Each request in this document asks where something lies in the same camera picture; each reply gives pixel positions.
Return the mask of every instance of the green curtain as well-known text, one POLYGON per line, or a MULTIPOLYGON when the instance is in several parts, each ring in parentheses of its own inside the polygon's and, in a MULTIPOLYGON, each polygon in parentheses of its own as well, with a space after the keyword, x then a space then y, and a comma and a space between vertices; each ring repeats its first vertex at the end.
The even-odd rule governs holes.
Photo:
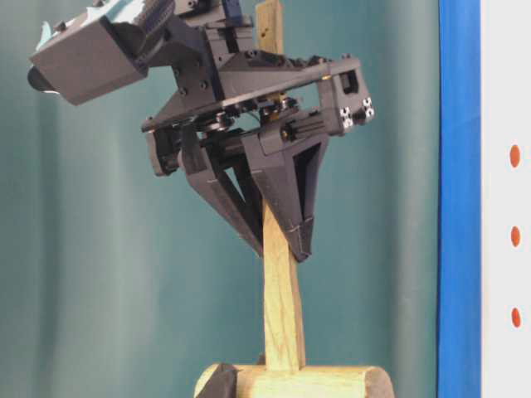
MULTIPOLYGON (((300 267, 309 363, 383 366, 397 397, 433 397, 437 1, 284 4, 286 53, 358 56, 377 109, 320 173, 300 267)), ((151 172, 139 126, 169 70, 78 108, 29 88, 42 21, 86 5, 2 5, 0 396, 191 396, 204 367, 262 351, 261 262, 181 173, 151 172)))

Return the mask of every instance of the bolt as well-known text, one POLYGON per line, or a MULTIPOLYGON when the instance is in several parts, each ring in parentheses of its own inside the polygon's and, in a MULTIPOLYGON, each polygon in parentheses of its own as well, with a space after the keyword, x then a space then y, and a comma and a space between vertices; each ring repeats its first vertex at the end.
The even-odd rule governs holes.
POLYGON ((66 30, 65 22, 61 21, 61 22, 57 23, 57 25, 55 25, 53 27, 53 30, 56 31, 56 32, 64 32, 66 30))

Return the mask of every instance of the wooden stick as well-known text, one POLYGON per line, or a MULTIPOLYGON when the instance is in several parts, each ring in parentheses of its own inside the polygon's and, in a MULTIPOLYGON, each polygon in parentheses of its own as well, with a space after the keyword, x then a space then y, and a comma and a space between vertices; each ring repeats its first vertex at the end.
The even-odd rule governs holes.
MULTIPOLYGON (((256 5, 258 46, 284 53, 282 5, 256 5)), ((304 326, 297 261, 268 204, 264 201, 265 365, 270 371, 298 371, 306 365, 304 326)))

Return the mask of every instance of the red dot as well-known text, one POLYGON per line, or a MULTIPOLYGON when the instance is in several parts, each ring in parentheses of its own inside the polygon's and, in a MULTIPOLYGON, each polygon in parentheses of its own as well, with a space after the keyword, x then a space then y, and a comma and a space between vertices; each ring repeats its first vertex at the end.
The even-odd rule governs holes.
POLYGON ((511 313, 511 318, 513 319, 513 325, 515 328, 519 328, 522 325, 522 318, 520 317, 520 311, 517 308, 513 308, 511 313))
POLYGON ((513 246, 517 247, 520 244, 520 230, 517 226, 514 226, 511 230, 511 241, 513 242, 513 246))
POLYGON ((511 165, 517 167, 520 163, 520 148, 518 145, 513 145, 510 152, 511 165))

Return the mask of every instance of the blue stripe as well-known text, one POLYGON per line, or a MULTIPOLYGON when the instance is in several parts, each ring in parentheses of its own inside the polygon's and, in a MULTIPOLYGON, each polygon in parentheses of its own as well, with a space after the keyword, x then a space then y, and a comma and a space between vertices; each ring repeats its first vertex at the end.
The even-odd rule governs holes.
POLYGON ((480 0, 441 0, 439 398, 481 395, 480 0))

